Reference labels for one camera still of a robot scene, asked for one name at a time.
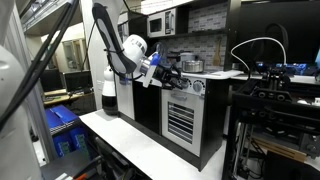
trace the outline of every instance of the tile backsplash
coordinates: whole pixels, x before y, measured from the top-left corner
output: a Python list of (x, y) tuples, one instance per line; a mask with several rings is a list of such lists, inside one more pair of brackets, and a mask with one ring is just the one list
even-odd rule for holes
[(225, 28), (227, 7), (227, 3), (222, 3), (190, 10), (188, 32)]
[[(220, 47), (221, 61), (219, 67), (212, 65), (218, 38), (222, 38)], [(163, 39), (161, 42), (168, 46), (168, 52), (184, 50), (197, 54), (200, 60), (205, 61), (206, 71), (223, 69), (227, 43), (227, 36), (225, 34)]]
[[(189, 12), (188, 31), (209, 30), (225, 28), (227, 16), (227, 3), (216, 4), (201, 9), (191, 9)], [(213, 66), (213, 56), (216, 41), (222, 38), (220, 47), (220, 66)], [(214, 34), (206, 36), (191, 36), (162, 39), (161, 42), (168, 46), (168, 51), (190, 51), (205, 61), (205, 71), (222, 70), (224, 66), (227, 36)]]

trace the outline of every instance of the vent grille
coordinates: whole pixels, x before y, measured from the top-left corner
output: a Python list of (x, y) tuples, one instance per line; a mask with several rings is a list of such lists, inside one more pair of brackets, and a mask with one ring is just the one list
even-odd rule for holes
[(192, 144), (194, 110), (168, 102), (168, 131)]

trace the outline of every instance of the metal shelf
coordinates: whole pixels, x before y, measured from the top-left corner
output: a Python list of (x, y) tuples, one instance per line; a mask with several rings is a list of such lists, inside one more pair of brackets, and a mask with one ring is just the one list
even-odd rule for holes
[(172, 35), (172, 36), (155, 37), (155, 38), (150, 38), (150, 39), (169, 39), (169, 38), (207, 36), (207, 35), (226, 34), (226, 33), (227, 33), (226, 29), (223, 28), (223, 29), (215, 29), (215, 30), (194, 31), (191, 33), (183, 33), (183, 34), (176, 34), (176, 35)]

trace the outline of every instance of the oven window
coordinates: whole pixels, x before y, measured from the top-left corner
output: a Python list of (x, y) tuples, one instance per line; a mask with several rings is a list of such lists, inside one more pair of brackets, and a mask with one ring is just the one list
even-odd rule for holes
[(192, 144), (194, 110), (168, 102), (168, 131)]
[(161, 30), (162, 30), (161, 18), (150, 21), (150, 32), (159, 32)]

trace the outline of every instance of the box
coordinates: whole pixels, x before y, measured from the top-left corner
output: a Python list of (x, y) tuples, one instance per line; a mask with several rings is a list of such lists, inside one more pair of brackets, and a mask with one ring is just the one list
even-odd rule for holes
[(84, 154), (90, 158), (89, 148), (86, 142), (88, 139), (87, 132), (84, 128), (77, 125), (77, 122), (80, 121), (80, 118), (62, 105), (51, 108), (50, 110), (56, 114), (57, 117), (59, 117), (66, 127), (75, 126), (68, 131), (73, 143), (73, 148), (75, 150), (82, 150)]
[[(54, 114), (50, 109), (45, 110), (48, 126), (50, 132), (54, 132), (58, 129), (63, 129), (65, 127), (64, 123), (60, 118)], [(74, 150), (72, 140), (68, 133), (63, 133), (58, 135), (53, 139), (53, 144), (59, 157), (62, 157)]]

